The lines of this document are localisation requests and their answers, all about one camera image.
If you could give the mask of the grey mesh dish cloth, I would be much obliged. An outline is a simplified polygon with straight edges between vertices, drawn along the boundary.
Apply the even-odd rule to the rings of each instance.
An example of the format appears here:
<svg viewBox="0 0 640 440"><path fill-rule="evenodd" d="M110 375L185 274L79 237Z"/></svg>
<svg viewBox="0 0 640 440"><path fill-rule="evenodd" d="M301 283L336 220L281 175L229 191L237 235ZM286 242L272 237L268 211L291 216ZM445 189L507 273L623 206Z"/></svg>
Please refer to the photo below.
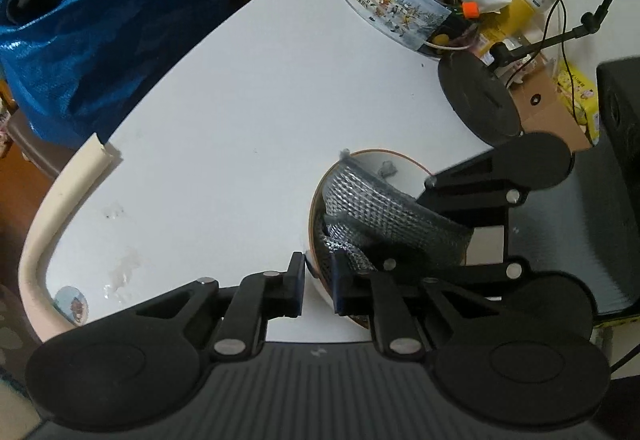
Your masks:
<svg viewBox="0 0 640 440"><path fill-rule="evenodd" d="M317 238L329 252L344 251L355 271L369 271L364 250L374 245L417 249L435 267L461 265L473 230L418 203L341 152L338 165L322 188L324 213Z"/></svg>

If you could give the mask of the white ceramic bowl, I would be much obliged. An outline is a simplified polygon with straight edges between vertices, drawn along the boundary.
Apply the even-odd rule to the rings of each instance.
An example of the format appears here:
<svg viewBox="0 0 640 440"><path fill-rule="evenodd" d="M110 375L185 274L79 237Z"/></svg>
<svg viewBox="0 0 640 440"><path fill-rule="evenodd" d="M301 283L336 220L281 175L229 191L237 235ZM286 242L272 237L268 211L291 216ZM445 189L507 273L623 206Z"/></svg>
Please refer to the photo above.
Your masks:
<svg viewBox="0 0 640 440"><path fill-rule="evenodd" d="M410 195L414 199L424 191L424 181L432 173L410 156L388 149L363 149L354 152L345 150L368 173L375 174L395 189ZM334 162L322 174L310 199L306 231L306 265L310 282L330 310L333 309L331 275L328 273L328 253L317 238L316 223L324 213L322 188L332 171L337 167Z"/></svg>

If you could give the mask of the black round stand base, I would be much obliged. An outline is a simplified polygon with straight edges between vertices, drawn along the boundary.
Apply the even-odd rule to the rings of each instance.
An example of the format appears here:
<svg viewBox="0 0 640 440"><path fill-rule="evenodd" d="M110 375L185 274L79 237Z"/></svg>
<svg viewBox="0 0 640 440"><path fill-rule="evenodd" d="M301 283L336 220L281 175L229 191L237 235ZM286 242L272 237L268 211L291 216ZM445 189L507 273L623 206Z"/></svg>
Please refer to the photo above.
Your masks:
<svg viewBox="0 0 640 440"><path fill-rule="evenodd" d="M438 78L459 119L487 145L497 147L521 135L509 90L480 58L471 52L448 52L439 60Z"/></svg>

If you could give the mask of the round cartoon sticker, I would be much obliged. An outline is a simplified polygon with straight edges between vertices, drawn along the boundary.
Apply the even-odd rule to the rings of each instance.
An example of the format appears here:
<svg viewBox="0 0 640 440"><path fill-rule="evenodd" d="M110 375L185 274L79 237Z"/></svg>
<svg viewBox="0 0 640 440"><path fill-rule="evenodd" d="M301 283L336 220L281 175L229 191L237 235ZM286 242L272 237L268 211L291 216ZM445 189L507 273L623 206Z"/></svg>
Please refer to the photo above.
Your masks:
<svg viewBox="0 0 640 440"><path fill-rule="evenodd" d="M53 304L68 322L74 325L82 325L87 322L89 314L87 299L76 287L61 287L53 297Z"/></svg>

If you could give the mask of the brown cardboard box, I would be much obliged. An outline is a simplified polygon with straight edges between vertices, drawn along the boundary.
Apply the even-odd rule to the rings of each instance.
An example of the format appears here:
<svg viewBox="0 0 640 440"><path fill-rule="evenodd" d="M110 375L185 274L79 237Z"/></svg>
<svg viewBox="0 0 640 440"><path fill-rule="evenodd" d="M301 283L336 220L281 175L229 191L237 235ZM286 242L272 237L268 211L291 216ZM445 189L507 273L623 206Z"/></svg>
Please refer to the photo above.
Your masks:
<svg viewBox="0 0 640 440"><path fill-rule="evenodd" d="M546 70L527 75L521 84L511 87L511 95L525 133L543 131L555 134L573 152L591 148L584 132L561 101Z"/></svg>

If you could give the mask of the beige foam table edge guard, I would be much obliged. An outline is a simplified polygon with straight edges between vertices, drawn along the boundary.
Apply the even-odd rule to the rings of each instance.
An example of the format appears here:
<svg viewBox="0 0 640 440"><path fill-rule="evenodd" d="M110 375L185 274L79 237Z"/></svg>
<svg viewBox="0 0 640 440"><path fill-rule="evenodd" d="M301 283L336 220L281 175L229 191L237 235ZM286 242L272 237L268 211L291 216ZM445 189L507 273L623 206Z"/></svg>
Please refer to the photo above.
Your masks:
<svg viewBox="0 0 640 440"><path fill-rule="evenodd" d="M96 134L75 152L42 200L27 232L17 269L18 289L30 326L43 342L73 330L51 303L41 281L40 259L68 217L99 179L120 159L111 143Z"/></svg>

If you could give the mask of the yellow packet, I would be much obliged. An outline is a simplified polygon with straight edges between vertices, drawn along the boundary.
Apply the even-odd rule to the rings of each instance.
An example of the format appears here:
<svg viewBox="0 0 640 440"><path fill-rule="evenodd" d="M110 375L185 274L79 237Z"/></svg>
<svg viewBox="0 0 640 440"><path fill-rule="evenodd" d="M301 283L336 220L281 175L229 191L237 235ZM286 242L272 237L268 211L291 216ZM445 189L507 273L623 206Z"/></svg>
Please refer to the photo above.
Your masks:
<svg viewBox="0 0 640 440"><path fill-rule="evenodd" d="M554 80L567 111L574 117L591 145L597 145L600 139L600 113L596 84L572 63L564 62L559 65Z"/></svg>

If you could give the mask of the printed round cookie tin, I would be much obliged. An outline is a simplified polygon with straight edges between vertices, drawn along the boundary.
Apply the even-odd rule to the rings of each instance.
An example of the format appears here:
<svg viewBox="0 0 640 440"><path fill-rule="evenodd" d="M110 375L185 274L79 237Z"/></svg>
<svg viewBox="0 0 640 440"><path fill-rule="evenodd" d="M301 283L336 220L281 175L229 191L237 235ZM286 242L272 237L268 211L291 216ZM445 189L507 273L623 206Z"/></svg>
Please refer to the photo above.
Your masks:
<svg viewBox="0 0 640 440"><path fill-rule="evenodd" d="M478 22L461 0L346 0L364 21L395 42L427 56L469 49Z"/></svg>

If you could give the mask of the blue plastic tote bag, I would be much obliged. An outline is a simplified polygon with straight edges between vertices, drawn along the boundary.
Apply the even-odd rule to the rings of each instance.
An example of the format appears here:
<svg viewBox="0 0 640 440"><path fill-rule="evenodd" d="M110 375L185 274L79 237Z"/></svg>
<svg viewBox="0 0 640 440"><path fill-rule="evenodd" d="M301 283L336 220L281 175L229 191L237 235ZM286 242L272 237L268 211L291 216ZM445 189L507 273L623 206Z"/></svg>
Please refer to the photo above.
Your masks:
<svg viewBox="0 0 640 440"><path fill-rule="evenodd" d="M229 15L229 0L1 0L1 69L41 139L106 139Z"/></svg>

